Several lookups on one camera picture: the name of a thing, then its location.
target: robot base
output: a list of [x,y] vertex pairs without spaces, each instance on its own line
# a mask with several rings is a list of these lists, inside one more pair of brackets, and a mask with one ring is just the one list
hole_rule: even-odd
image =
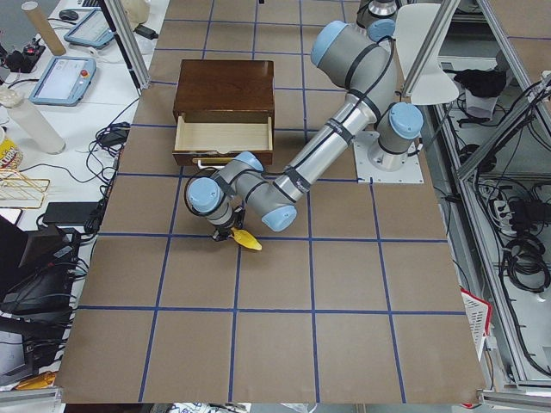
[[[360,132],[354,139],[354,158],[356,160],[356,175],[360,183],[424,183],[423,173],[419,166],[417,155],[408,157],[404,165],[394,172],[386,172],[376,168],[368,159],[368,149],[377,140],[377,132]],[[415,151],[412,144],[409,152]]]

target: brown paper surface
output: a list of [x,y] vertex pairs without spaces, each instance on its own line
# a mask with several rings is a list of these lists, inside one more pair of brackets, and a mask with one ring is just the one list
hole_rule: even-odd
[[489,0],[508,37],[551,39],[551,2],[548,0]]
[[[209,30],[226,2],[214,0],[213,10],[211,2],[170,3],[174,20],[152,66],[163,83],[142,95],[56,380],[65,402],[476,400],[484,380],[423,157],[424,185],[370,186],[355,182],[346,151],[297,204],[287,230],[272,232],[247,213],[260,252],[215,243],[212,226],[183,204],[196,170],[181,175],[170,154],[176,61],[189,49],[191,59],[289,53],[275,65],[283,82],[286,62],[311,65],[320,25],[343,19],[341,7],[316,11],[321,3],[329,2],[233,2],[243,21]],[[255,7],[266,23],[294,26],[260,21],[253,39]],[[299,30],[300,7],[318,26]],[[282,170],[342,104],[343,91],[316,78],[308,77],[312,89],[276,87],[268,170]]]

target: blue joint cap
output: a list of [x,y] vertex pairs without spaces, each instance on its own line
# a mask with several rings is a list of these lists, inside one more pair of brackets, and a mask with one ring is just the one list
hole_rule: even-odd
[[241,162],[245,162],[247,165],[254,168],[255,170],[259,170],[261,172],[264,170],[264,167],[257,159],[257,157],[255,157],[252,153],[248,151],[241,152],[234,159],[237,159],[238,161],[241,161]]
[[379,41],[385,36],[392,36],[396,29],[396,23],[392,19],[380,19],[368,27],[368,36],[372,41]]
[[404,139],[415,139],[423,127],[423,114],[411,103],[396,103],[388,115],[393,130]]
[[214,180],[202,177],[189,185],[188,199],[197,212],[210,213],[220,202],[220,192]]
[[310,53],[310,60],[312,60],[312,63],[314,63],[316,67],[319,66],[319,62],[324,57],[333,41],[335,41],[346,26],[347,24],[345,22],[335,20],[319,32],[316,41],[313,43],[312,52]]
[[296,209],[292,205],[280,206],[262,217],[272,231],[279,232],[290,226],[296,218]]

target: drawer handle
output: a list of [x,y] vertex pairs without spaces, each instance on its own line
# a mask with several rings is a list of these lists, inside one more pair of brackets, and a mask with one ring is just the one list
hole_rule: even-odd
[[197,163],[197,167],[200,170],[204,170],[206,168],[216,168],[217,170],[221,170],[227,163],[232,161],[232,159],[232,157],[194,157],[191,162]]

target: white container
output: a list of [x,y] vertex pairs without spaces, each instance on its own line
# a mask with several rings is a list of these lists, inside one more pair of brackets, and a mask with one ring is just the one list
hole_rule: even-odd
[[65,141],[48,123],[36,106],[18,92],[0,88],[0,104],[8,109],[8,115],[46,153],[55,155],[63,152]]
[[466,111],[475,118],[492,120],[493,110],[498,102],[497,97],[477,97],[469,89],[465,89]]

